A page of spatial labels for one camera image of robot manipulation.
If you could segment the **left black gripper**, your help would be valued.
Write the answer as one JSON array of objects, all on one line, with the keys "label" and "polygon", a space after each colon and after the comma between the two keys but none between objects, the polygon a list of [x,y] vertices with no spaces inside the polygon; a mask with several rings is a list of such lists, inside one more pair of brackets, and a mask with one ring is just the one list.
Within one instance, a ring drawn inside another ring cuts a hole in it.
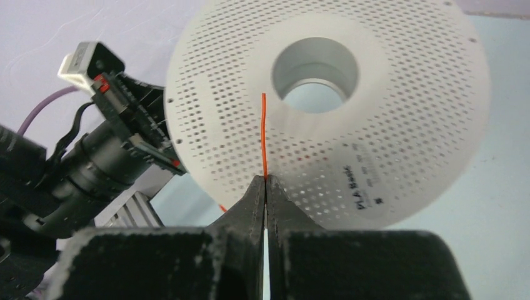
[{"label": "left black gripper", "polygon": [[110,123],[121,147],[135,158],[174,175],[187,173],[169,138],[164,87],[127,74],[101,73],[93,79],[91,99]]}]

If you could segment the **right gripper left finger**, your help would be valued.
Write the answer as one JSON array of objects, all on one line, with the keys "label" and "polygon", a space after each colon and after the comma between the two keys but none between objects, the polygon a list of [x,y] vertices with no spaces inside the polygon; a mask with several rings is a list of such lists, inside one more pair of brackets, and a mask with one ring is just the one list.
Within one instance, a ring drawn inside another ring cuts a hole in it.
[{"label": "right gripper left finger", "polygon": [[46,299],[261,299],[266,181],[206,227],[87,228],[62,251]]}]

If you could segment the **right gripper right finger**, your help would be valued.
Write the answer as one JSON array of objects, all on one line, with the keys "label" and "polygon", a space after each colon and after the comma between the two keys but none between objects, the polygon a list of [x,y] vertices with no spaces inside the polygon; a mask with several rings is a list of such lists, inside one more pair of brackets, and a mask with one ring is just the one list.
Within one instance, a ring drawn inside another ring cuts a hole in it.
[{"label": "right gripper right finger", "polygon": [[448,245],[429,231],[330,230],[266,179],[272,299],[470,299]]}]

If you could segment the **white cable spool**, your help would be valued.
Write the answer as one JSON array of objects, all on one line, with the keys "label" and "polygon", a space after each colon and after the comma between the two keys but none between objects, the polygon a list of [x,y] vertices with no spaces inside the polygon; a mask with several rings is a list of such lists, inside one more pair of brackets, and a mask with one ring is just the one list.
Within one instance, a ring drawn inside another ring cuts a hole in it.
[{"label": "white cable spool", "polygon": [[322,227],[379,229],[469,166],[491,77],[453,1],[208,1],[164,97],[182,165],[218,204],[267,173]]}]

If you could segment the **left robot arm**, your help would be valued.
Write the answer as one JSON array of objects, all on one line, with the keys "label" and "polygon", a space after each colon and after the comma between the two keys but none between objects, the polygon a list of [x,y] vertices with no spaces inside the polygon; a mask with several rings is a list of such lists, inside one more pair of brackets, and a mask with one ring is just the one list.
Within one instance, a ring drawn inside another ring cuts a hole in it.
[{"label": "left robot arm", "polygon": [[164,88],[102,72],[51,155],[1,128],[1,298],[24,299],[58,260],[56,242],[89,226],[151,166],[183,175]]}]

